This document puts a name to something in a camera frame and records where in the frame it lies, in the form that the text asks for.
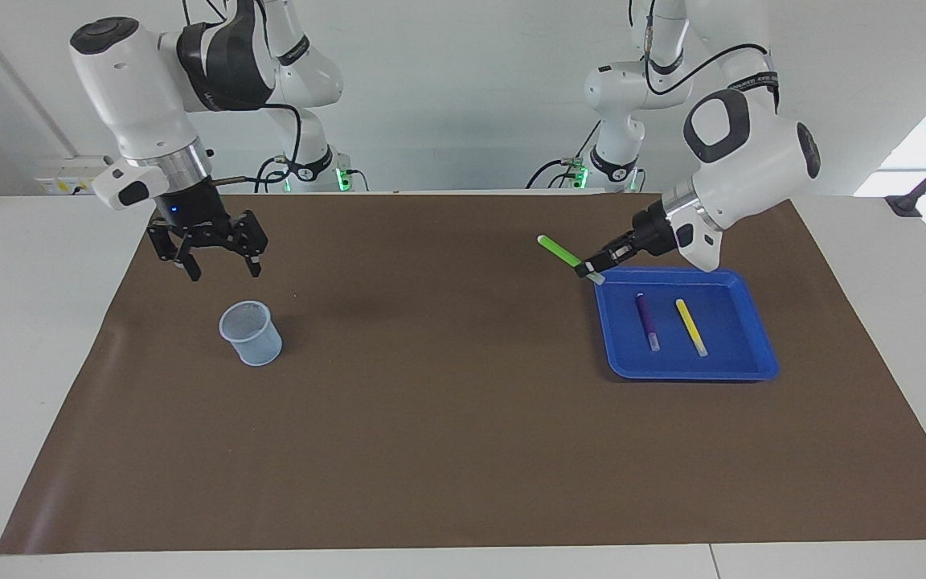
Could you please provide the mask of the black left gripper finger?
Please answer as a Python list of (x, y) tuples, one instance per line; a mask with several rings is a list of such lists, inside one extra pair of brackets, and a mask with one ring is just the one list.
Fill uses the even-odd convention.
[(592, 281), (604, 281), (605, 272), (624, 263), (625, 259), (615, 259), (612, 254), (594, 254), (589, 259), (576, 265), (576, 274), (580, 278)]
[(631, 259), (635, 256), (635, 239), (632, 233), (625, 233), (609, 241), (594, 254), (612, 254), (615, 259)]

